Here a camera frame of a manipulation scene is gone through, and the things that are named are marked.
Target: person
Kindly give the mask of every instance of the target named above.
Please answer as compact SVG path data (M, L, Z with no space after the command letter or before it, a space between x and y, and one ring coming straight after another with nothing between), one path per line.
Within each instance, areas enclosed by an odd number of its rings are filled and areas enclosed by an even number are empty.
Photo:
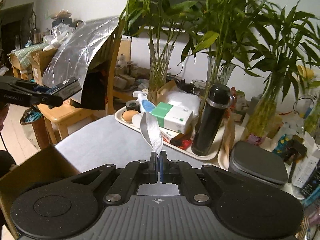
M4 127L4 120L8 115L8 111L9 111L9 104L0 102L0 132ZM0 151L0 178L9 172L12 165L16 165L16 162L14 161L14 158L11 156L11 154L8 151ZM7 225L7 224L5 222L5 218L1 211L0 239L1 239L1 229L3 225Z

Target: green checkered cloth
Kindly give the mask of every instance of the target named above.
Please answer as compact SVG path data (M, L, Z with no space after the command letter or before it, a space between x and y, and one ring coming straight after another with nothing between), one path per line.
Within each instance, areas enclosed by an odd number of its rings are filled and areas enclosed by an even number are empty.
M27 67L29 67L31 65L31 62L27 58L27 56L30 55L31 52L33 52L35 50L43 49L47 45L48 45L47 43L36 44L36 45L32 45L32 46L26 47L24 49L19 49L19 50L13 52L13 53L18 58L21 67L23 69L26 69Z

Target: thermos lid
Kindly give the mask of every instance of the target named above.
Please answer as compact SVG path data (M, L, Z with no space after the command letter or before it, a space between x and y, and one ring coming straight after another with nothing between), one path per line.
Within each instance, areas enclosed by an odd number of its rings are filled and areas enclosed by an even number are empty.
M215 108L227 108L232 104L233 97L230 88L222 84L214 84L210 87L207 103Z

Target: black thermos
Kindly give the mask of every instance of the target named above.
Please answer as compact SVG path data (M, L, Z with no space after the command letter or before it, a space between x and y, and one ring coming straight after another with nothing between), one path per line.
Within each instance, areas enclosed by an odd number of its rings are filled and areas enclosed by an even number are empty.
M210 150L220 127L226 109L232 104L230 88L222 84L210 87L207 102L202 112L201 121L196 126L196 134L191 150L198 156L205 156Z

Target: spray bottle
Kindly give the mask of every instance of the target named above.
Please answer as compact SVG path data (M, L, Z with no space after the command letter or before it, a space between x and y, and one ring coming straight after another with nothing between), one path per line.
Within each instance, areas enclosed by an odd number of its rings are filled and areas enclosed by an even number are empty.
M151 112L156 106L147 99L147 92L135 91L132 96L137 97L140 104L140 112Z

